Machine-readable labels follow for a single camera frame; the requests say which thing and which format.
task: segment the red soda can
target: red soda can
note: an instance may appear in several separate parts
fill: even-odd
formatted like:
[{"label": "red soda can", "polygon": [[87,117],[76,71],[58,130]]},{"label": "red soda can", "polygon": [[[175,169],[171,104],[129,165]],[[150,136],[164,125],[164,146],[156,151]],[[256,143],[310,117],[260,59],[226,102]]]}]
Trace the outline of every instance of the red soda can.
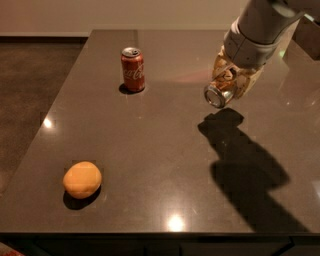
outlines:
[{"label": "red soda can", "polygon": [[142,91],[145,87],[145,82],[141,50],[134,47],[123,49],[121,63],[125,87],[132,92]]}]

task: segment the wall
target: wall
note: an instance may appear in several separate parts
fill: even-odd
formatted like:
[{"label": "wall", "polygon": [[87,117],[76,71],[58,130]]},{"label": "wall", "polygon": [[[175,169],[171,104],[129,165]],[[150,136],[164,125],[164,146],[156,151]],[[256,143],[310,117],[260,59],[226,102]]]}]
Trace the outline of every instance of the wall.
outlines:
[{"label": "wall", "polygon": [[247,0],[0,0],[0,36],[100,29],[228,29]]}]

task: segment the floor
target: floor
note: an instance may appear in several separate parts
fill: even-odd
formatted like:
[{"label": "floor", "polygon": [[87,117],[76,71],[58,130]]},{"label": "floor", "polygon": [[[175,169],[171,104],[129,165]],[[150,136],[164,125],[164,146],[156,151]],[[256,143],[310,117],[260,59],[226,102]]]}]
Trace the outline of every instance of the floor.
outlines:
[{"label": "floor", "polygon": [[0,204],[85,41],[0,37]]}]

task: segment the table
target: table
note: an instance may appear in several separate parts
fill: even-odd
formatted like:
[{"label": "table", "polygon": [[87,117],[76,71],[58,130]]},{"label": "table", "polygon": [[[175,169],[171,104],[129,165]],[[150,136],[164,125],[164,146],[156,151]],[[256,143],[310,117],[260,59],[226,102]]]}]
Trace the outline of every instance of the table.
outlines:
[{"label": "table", "polygon": [[[282,248],[319,235],[320,63],[287,33],[253,89],[218,110],[203,88],[224,33],[94,30],[0,201],[0,236],[178,231]],[[141,93],[119,89],[127,46],[144,55]],[[103,182],[79,202],[62,178],[82,160]]]}]

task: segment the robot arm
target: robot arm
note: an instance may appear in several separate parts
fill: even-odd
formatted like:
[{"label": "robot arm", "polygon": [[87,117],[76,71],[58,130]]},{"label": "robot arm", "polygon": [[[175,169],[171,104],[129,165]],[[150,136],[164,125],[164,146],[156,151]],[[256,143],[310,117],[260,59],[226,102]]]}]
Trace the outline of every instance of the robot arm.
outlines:
[{"label": "robot arm", "polygon": [[210,104],[223,108],[259,78],[281,35],[305,13],[320,20],[319,0],[251,0],[224,38],[205,88]]}]

